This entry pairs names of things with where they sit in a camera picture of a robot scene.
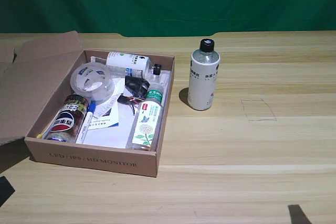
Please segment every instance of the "cardboard box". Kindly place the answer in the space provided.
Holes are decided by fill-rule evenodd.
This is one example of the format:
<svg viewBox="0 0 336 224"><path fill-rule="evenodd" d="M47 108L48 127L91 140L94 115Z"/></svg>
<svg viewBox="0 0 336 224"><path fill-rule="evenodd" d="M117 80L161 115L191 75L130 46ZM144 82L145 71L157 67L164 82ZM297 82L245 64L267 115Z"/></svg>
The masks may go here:
<svg viewBox="0 0 336 224"><path fill-rule="evenodd" d="M156 177L174 77L173 56L141 54L159 62L163 70L171 70L155 152L35 138L72 93L72 72L91 56L106 59L108 52L83 50L75 31L24 43L15 62L4 65L0 78L0 143L25 137L37 162Z"/></svg>

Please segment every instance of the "green cloth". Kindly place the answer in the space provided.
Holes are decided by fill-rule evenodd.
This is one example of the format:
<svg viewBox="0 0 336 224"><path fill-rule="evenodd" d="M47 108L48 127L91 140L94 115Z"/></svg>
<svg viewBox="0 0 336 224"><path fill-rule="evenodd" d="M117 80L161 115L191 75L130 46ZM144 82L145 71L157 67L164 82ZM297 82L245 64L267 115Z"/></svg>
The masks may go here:
<svg viewBox="0 0 336 224"><path fill-rule="evenodd" d="M0 33L336 30L336 0L0 0Z"/></svg>

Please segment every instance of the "soda can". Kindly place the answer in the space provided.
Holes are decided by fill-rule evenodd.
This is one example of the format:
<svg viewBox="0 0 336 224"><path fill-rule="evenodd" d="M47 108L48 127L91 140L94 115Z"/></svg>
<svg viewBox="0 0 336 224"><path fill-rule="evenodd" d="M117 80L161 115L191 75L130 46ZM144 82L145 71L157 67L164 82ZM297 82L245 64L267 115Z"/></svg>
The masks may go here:
<svg viewBox="0 0 336 224"><path fill-rule="evenodd" d="M69 95L53 122L46 139L74 143L88 110L89 102L86 98Z"/></svg>

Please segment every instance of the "marker pen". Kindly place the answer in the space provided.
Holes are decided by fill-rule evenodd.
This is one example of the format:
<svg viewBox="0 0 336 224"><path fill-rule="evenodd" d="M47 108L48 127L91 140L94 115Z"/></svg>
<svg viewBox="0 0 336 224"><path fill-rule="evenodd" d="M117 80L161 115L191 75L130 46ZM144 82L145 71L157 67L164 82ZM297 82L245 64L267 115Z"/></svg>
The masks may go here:
<svg viewBox="0 0 336 224"><path fill-rule="evenodd" d="M95 109L96 109L96 103L91 102L88 112L86 113L84 122L82 124L82 127L80 128L79 134L77 136L76 144L82 144L84 142Z"/></svg>

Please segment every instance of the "clear plastic tape roll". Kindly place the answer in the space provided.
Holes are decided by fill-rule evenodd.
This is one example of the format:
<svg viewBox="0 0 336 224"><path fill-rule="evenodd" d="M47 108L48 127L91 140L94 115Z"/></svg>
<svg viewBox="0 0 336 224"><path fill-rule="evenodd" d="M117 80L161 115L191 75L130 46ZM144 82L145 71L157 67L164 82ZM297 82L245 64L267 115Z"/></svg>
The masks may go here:
<svg viewBox="0 0 336 224"><path fill-rule="evenodd" d="M70 84L76 94L97 104L108 100L114 91L109 69L97 62L78 67L71 75Z"/></svg>

